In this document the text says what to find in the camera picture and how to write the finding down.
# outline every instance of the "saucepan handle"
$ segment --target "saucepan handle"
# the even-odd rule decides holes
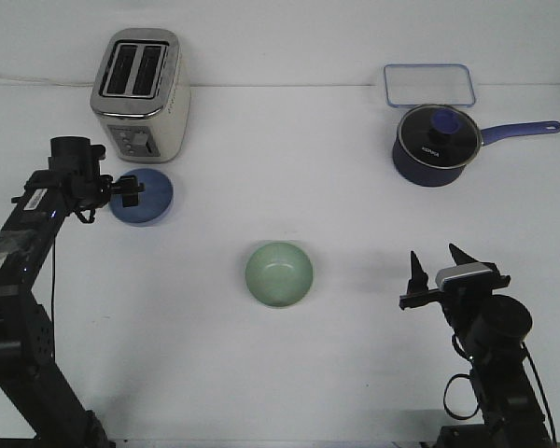
[[[516,123],[494,126],[482,129],[483,145],[490,145],[498,140],[521,135],[538,135],[541,133],[559,133],[560,121],[535,121],[531,123]]]

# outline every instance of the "navy blue saucepan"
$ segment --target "navy blue saucepan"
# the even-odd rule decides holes
[[[456,180],[482,146],[507,137],[559,132],[559,121],[480,130],[467,114],[449,105],[420,105],[400,121],[392,160],[414,184],[441,187]]]

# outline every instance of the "white tabletop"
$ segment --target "white tabletop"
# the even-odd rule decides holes
[[[479,86],[481,127],[560,120],[560,86]],[[49,140],[82,135],[118,159],[90,89],[0,87],[0,227],[47,167]],[[112,438],[433,440],[453,422],[446,381],[468,368],[438,305],[402,312],[415,250],[433,278],[448,244],[512,277],[560,440],[560,134],[483,148],[453,184],[395,170],[401,110],[374,87],[193,88],[181,154],[152,166],[175,187],[149,227],[69,218],[58,238],[57,362]],[[311,257],[303,301],[272,309],[245,287],[260,244]],[[49,304],[47,262],[35,285]],[[474,407],[465,385],[451,407]],[[0,437],[33,432],[0,391]]]

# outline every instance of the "stainless steel toaster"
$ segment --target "stainless steel toaster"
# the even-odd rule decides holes
[[[176,36],[156,28],[116,33],[90,103],[122,159],[146,163],[173,158],[181,147],[190,103],[187,67]]]

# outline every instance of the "light green ceramic bowl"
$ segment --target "light green ceramic bowl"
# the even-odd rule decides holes
[[[281,308],[305,297],[314,280],[314,268],[298,247],[277,241],[253,253],[246,264],[245,280],[258,301]]]

